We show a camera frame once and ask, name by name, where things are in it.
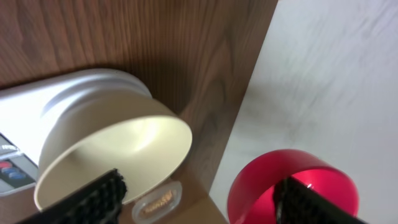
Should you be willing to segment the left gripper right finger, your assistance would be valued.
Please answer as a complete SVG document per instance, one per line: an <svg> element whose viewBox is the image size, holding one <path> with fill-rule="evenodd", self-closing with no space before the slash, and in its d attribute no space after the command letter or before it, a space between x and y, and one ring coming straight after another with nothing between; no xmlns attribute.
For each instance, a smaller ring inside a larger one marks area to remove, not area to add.
<svg viewBox="0 0 398 224"><path fill-rule="evenodd" d="M272 199L277 224L366 224L294 177L277 183Z"/></svg>

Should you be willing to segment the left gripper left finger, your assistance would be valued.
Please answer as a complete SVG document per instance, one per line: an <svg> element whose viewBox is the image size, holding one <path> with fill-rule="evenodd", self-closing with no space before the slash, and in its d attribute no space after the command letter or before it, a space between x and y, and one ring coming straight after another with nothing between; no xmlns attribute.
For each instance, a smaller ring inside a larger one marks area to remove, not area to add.
<svg viewBox="0 0 398 224"><path fill-rule="evenodd" d="M18 224L118 224L127 194L117 169Z"/></svg>

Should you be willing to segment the red plastic measuring scoop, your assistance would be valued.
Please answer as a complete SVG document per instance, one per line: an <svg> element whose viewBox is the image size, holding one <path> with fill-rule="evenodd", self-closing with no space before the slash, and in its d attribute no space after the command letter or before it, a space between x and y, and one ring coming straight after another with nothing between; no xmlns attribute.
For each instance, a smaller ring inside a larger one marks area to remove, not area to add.
<svg viewBox="0 0 398 224"><path fill-rule="evenodd" d="M267 152L244 167L235 178L227 201L230 223L274 224L274 186L294 177L352 216L359 210L359 194L344 172L305 151Z"/></svg>

